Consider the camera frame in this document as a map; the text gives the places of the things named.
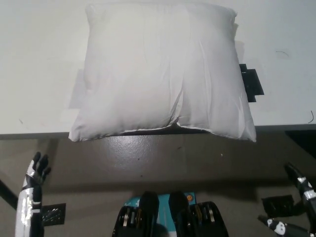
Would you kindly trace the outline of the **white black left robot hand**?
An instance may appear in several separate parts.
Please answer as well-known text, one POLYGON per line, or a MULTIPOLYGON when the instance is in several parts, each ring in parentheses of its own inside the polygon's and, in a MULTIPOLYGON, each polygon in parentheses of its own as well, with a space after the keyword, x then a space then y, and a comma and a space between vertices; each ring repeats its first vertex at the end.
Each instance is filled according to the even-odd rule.
POLYGON ((15 236, 42 237, 42 186, 50 173, 48 155, 36 152, 24 176, 22 189, 18 196, 15 236))

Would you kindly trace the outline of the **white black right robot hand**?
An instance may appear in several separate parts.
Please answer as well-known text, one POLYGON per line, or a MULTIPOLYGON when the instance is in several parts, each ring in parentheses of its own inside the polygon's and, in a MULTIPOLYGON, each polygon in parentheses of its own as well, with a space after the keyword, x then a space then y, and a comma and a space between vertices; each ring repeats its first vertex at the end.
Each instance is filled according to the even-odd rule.
POLYGON ((307 214, 310 229, 306 230, 294 224, 285 223, 263 215, 258 216, 258 220, 272 230, 278 237, 314 237, 316 235, 316 191, 308 181, 306 176, 293 164, 284 165, 288 179, 298 189, 301 201, 297 207, 303 207, 307 214))

